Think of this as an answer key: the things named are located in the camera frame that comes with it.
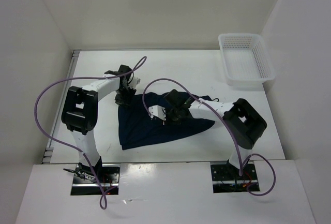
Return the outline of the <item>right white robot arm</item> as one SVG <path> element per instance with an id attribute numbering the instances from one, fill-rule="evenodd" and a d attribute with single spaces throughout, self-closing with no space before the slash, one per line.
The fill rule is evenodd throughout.
<path id="1" fill-rule="evenodd" d="M 204 119 L 223 123 L 235 146 L 227 166 L 228 176 L 238 179 L 245 173 L 245 165 L 257 140 L 267 128 L 264 118 L 245 99 L 235 102 L 205 100 L 196 96 L 184 98 L 173 89 L 165 96 L 170 104 L 166 120 Z"/>

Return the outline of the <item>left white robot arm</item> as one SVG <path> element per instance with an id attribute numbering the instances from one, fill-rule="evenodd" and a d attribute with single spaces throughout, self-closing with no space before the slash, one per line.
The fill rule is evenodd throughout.
<path id="1" fill-rule="evenodd" d="M 130 106 L 140 79 L 126 65 L 118 71 L 107 71 L 103 79 L 83 87 L 71 86 L 66 95 L 61 120 L 72 134 L 79 149 L 79 168 L 76 173 L 85 175 L 95 183 L 103 177 L 102 158 L 97 151 L 94 128 L 98 120 L 98 104 L 108 94 L 115 92 L 115 103 Z"/>

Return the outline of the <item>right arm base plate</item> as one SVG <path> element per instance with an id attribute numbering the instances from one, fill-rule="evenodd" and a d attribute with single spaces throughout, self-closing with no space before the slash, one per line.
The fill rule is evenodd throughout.
<path id="1" fill-rule="evenodd" d="M 214 193 L 259 192 L 259 183 L 255 166 L 249 163 L 244 167 L 242 176 L 238 170 L 227 162 L 216 162 L 210 164 L 212 185 Z"/>

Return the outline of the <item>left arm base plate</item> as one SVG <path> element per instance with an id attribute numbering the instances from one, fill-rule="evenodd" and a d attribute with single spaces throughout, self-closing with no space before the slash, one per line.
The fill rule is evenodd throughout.
<path id="1" fill-rule="evenodd" d="M 73 173 L 73 181 L 71 186 L 71 196 L 101 196 L 102 192 L 95 180 L 95 177 L 85 172 L 80 172 L 77 166 L 75 170 L 65 169 L 67 172 Z M 105 165 L 103 167 L 104 174 L 99 177 L 102 189 L 107 196 L 118 195 L 119 192 L 119 165 Z"/>

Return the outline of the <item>navy blue shorts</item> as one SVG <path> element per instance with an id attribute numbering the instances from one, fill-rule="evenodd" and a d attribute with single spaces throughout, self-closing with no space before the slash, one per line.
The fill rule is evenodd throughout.
<path id="1" fill-rule="evenodd" d="M 142 102 L 142 95 L 135 95 L 129 107 L 118 107 L 118 138 L 123 150 L 167 143 L 209 130 L 214 121 L 185 118 L 180 123 L 163 124 L 152 120 Z"/>

